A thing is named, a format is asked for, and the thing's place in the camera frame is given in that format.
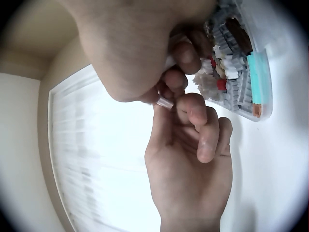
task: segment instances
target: finger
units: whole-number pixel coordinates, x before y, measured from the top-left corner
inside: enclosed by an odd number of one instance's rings
[[[192,42],[199,57],[207,58],[212,55],[213,45],[202,30],[191,30],[186,36]]]
[[[200,128],[197,158],[201,163],[209,163],[215,156],[219,139],[218,115],[214,108],[207,107],[207,123]]]
[[[226,147],[230,144],[230,138],[232,135],[233,127],[232,123],[228,118],[221,117],[218,120],[219,122],[219,139],[218,145],[216,148],[216,156],[230,156],[231,154],[225,152]]]
[[[179,42],[173,47],[171,54],[185,74],[194,74],[201,68],[201,60],[189,42]]]
[[[188,93],[176,101],[177,123],[204,125],[207,123],[205,100],[202,95]]]
[[[158,99],[159,99],[158,90],[156,87],[152,87],[145,94],[135,99],[135,101],[141,101],[144,103],[156,103]]]
[[[171,144],[171,113],[163,106],[154,104],[154,117],[148,147],[160,148]]]
[[[165,72],[162,80],[174,93],[174,98],[178,98],[185,94],[184,89],[188,85],[188,80],[182,71],[177,69],[170,69]]]

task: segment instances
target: wrist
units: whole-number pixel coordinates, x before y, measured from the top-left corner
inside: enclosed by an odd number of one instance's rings
[[[162,219],[161,232],[219,232],[220,219]]]

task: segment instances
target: wall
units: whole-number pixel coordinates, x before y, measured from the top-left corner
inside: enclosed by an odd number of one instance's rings
[[[86,58],[79,38],[77,37],[73,39],[52,61],[46,76],[41,80],[39,91],[37,125],[40,159],[50,198],[66,232],[73,231],[73,228],[60,201],[51,166],[47,131],[48,95],[53,87],[88,64],[89,61]]]
[[[49,68],[50,60],[13,49],[2,49],[0,72],[41,80]]]
[[[38,80],[0,74],[0,203],[18,231],[64,232],[40,163],[39,85]]]

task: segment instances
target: clear plastic container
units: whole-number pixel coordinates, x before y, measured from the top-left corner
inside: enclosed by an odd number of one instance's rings
[[[278,22],[271,5],[266,7],[261,2],[253,0],[236,0],[235,3],[251,41],[252,62],[254,62],[256,70],[255,80],[252,79],[251,73],[251,86],[259,90],[260,97],[257,98],[257,103],[261,104],[259,118],[243,114],[242,111],[238,114],[252,121],[260,121],[269,118],[273,110],[272,82],[265,47],[276,40],[274,35],[277,34],[273,31],[277,27],[272,27],[270,30],[268,24],[278,24]]]
[[[247,32],[253,49],[247,56],[252,111],[243,110],[241,106],[235,109],[229,102],[210,101],[257,122],[269,118],[273,110],[271,76],[265,47],[276,40],[276,33],[269,29],[268,24],[275,24],[277,20],[271,6],[265,7],[259,1],[235,0],[235,4],[241,16],[240,25]]]
[[[207,89],[206,91],[202,90],[203,87],[207,85],[205,84],[206,77],[203,77],[203,74],[201,75],[200,73],[200,71],[203,69],[203,60],[205,61],[205,59],[202,59],[202,68],[199,72],[195,74],[195,77],[197,77],[197,79],[195,79],[196,81],[193,81],[198,85],[198,89],[200,90],[200,93],[204,96],[205,100],[214,102],[232,112],[235,112],[236,114],[239,114],[255,122],[265,120],[270,117],[273,110],[271,76],[265,47],[269,43],[276,41],[275,35],[278,34],[278,32],[274,31],[274,27],[278,28],[276,26],[278,25],[276,16],[274,14],[274,11],[272,10],[271,5],[268,5],[266,7],[265,5],[255,0],[226,0],[219,3],[219,5],[220,4],[221,6],[224,5],[221,12],[216,12],[218,14],[216,15],[215,13],[212,17],[215,24],[220,26],[216,27],[216,29],[212,31],[212,35],[215,38],[216,44],[220,42],[223,43],[219,47],[222,48],[222,54],[226,52],[224,57],[226,58],[227,56],[230,56],[230,60],[222,59],[220,60],[220,62],[222,61],[223,63],[228,63],[229,61],[232,61],[234,59],[234,55],[236,54],[233,51],[233,46],[235,45],[235,38],[229,32],[225,24],[222,23],[225,22],[227,15],[228,17],[232,15],[236,16],[241,28],[244,29],[249,36],[252,46],[252,52],[247,55],[245,55],[242,51],[237,52],[239,58],[239,62],[237,63],[237,65],[239,66],[240,63],[242,63],[246,67],[246,69],[237,70],[239,76],[238,78],[235,78],[236,70],[234,70],[234,73],[230,72],[231,76],[234,75],[233,78],[225,77],[227,80],[225,91],[219,90],[219,87],[218,89],[216,89],[216,87],[213,87],[213,85],[211,85],[211,87],[208,86],[212,89]],[[171,41],[175,43],[181,40],[189,41],[183,35],[177,35],[173,37]],[[216,59],[217,53],[215,48],[214,53]],[[168,56],[166,60],[165,70],[175,64],[176,63],[173,58],[171,56]],[[228,92],[229,90],[231,90],[232,92],[230,93],[233,94],[233,92],[236,91],[232,89],[236,86],[236,81],[238,91],[237,99],[235,98],[235,96],[229,96]],[[206,92],[212,92],[212,96],[216,95],[216,98],[212,99],[210,97],[210,94],[208,94],[208,96],[205,96],[204,93]]]

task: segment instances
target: ceiling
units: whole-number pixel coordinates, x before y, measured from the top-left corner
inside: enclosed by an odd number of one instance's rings
[[[75,21],[58,2],[29,1],[8,26],[6,47],[51,59],[77,34]]]

